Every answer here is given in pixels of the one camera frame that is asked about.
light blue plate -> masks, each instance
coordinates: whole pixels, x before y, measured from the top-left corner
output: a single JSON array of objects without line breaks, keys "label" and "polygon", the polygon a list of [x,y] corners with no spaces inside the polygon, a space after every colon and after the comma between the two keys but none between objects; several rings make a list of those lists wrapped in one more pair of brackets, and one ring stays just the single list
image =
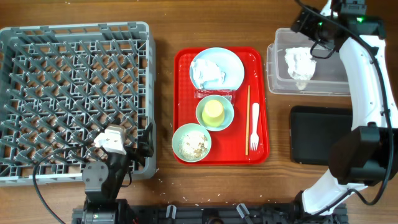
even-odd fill
[{"label": "light blue plate", "polygon": [[[201,133],[203,133],[206,138],[207,138],[207,151],[206,153],[204,153],[204,155],[202,155],[202,157],[199,157],[197,159],[186,159],[185,157],[183,157],[181,155],[180,152],[180,143],[181,143],[181,138],[188,134],[190,131],[199,131]],[[198,162],[200,160],[202,160],[203,158],[205,158],[207,156],[207,154],[209,154],[210,149],[211,149],[211,137],[209,132],[202,126],[200,126],[199,124],[184,124],[183,126],[179,127],[174,135],[173,135],[173,139],[172,139],[172,147],[173,147],[173,151],[175,153],[175,155],[177,155],[178,158],[180,158],[181,160],[185,161],[185,162]]]},{"label": "light blue plate", "polygon": [[[213,47],[200,52],[194,59],[207,59],[217,64],[222,72],[225,72],[225,79],[222,84],[218,80],[208,81],[203,84],[204,90],[237,90],[243,82],[244,68],[241,59],[232,51]],[[192,67],[189,69],[189,76],[196,89],[199,85],[193,79]]]},{"label": "light blue plate", "polygon": [[[203,121],[203,119],[201,118],[201,113],[202,113],[203,109],[205,108],[206,103],[210,100],[218,100],[221,102],[221,104],[224,107],[225,119],[224,119],[224,122],[217,128],[206,125],[205,122]],[[227,100],[225,97],[220,96],[220,95],[210,95],[210,96],[204,97],[198,103],[196,114],[197,114],[197,120],[200,123],[200,125],[205,127],[207,130],[222,131],[222,130],[226,129],[232,123],[232,120],[234,119],[235,112],[234,112],[234,107],[232,106],[231,102],[229,102],[229,100]]]}]

light blue bowl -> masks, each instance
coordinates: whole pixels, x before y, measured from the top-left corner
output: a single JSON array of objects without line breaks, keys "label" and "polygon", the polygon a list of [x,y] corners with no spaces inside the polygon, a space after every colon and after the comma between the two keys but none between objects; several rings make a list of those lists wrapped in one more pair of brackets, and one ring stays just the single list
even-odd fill
[{"label": "light blue bowl", "polygon": [[[187,159],[185,157],[183,157],[181,155],[180,152],[180,143],[181,143],[181,138],[188,134],[190,131],[199,131],[201,133],[203,133],[206,138],[207,138],[207,150],[204,153],[204,155],[202,155],[199,158],[196,159]],[[180,158],[181,160],[185,161],[185,162],[198,162],[200,160],[202,160],[203,158],[205,158],[211,149],[211,137],[209,132],[202,126],[200,126],[199,124],[184,124],[183,126],[179,127],[174,135],[173,135],[173,139],[172,139],[172,147],[173,147],[173,151],[175,153],[175,155],[177,155],[178,158]]]},{"label": "light blue bowl", "polygon": [[[218,126],[217,128],[211,127],[211,126],[205,124],[205,122],[201,118],[201,114],[203,112],[203,109],[205,108],[206,103],[209,102],[210,100],[218,100],[218,101],[221,102],[221,104],[224,107],[224,113],[225,113],[224,122],[220,126]],[[235,112],[234,112],[234,107],[232,106],[231,102],[229,102],[229,100],[227,100],[225,97],[220,96],[220,95],[210,95],[210,96],[204,97],[198,103],[196,114],[197,114],[197,120],[200,123],[200,125],[205,127],[207,130],[209,130],[209,131],[222,131],[222,130],[226,129],[232,123],[232,121],[234,119]]]}]

dish rack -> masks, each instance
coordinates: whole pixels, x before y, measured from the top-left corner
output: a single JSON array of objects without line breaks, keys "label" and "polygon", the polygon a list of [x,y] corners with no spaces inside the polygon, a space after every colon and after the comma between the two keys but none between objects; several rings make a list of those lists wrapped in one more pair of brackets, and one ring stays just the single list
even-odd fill
[{"label": "dish rack", "polygon": [[[34,162],[56,148],[94,140],[115,119],[126,146],[154,125],[155,42],[145,22],[12,27],[0,30],[0,186],[32,184]],[[133,179],[151,178],[154,156],[131,162]],[[37,181],[81,181],[95,147],[52,156]]]}]

fork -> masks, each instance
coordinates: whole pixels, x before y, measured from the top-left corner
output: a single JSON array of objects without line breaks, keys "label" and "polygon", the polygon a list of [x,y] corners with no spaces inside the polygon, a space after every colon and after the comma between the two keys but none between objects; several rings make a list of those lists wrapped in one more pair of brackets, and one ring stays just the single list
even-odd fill
[{"label": "fork", "polygon": [[252,134],[250,136],[250,150],[256,151],[259,145],[259,136],[257,134],[257,123],[259,121],[259,112],[260,112],[260,105],[258,103],[253,103],[252,109],[253,115],[253,125],[252,125]]}]

wooden table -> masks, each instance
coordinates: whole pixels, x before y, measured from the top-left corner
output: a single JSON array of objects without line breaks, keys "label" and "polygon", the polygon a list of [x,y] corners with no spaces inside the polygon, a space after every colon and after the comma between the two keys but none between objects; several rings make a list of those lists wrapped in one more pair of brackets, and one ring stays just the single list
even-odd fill
[{"label": "wooden table", "polygon": [[[325,1],[307,1],[317,8]],[[386,23],[387,67],[398,93],[397,4],[367,1],[368,14]],[[172,155],[173,62],[185,47],[251,46],[264,57],[275,31],[290,27],[300,8],[293,0],[251,1],[45,1],[0,0],[0,27],[145,21],[156,41],[157,166],[150,180],[121,189],[119,198],[131,205],[260,205],[289,202],[299,190],[313,185],[326,167],[306,166],[290,160],[289,111],[295,105],[349,108],[350,98],[274,95],[267,91],[271,154],[259,166],[185,167]],[[67,223],[72,209],[82,206],[82,183],[50,184],[40,189],[53,210]],[[364,191],[373,198],[378,186]],[[347,200],[351,223],[397,223],[398,178],[390,181],[381,201],[373,207],[354,196]],[[32,186],[0,188],[0,223],[55,223]]]}]

